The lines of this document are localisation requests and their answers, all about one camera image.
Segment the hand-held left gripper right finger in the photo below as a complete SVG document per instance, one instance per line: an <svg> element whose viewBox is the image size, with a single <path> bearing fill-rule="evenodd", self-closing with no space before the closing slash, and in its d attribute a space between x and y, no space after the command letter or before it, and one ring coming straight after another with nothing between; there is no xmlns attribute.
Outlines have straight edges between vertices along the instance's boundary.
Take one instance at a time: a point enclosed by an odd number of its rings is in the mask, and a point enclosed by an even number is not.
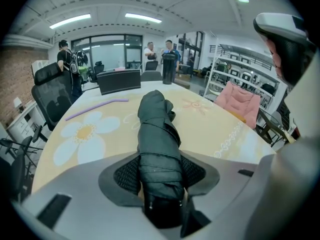
<svg viewBox="0 0 320 240"><path fill-rule="evenodd" d="M243 238L251 208L241 201L257 165L181 151L187 198L181 238Z"/></svg>

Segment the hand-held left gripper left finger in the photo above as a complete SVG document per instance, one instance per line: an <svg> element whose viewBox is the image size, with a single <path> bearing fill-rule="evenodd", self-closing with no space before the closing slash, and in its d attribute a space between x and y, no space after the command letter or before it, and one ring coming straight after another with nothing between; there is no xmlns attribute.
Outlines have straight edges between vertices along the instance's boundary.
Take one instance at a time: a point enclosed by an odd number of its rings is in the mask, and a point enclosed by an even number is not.
<svg viewBox="0 0 320 240"><path fill-rule="evenodd" d="M22 218L42 240L159 240L143 212L138 153L71 167L22 203Z"/></svg>

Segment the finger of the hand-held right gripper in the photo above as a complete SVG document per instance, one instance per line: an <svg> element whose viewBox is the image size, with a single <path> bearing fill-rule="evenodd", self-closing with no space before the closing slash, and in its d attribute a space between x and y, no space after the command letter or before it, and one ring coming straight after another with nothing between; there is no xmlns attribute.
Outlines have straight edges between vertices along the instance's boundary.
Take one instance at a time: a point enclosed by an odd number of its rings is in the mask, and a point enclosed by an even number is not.
<svg viewBox="0 0 320 240"><path fill-rule="evenodd" d="M263 12L255 17L253 27L271 53L277 77L294 87L317 51L304 20L290 14Z"/></svg>

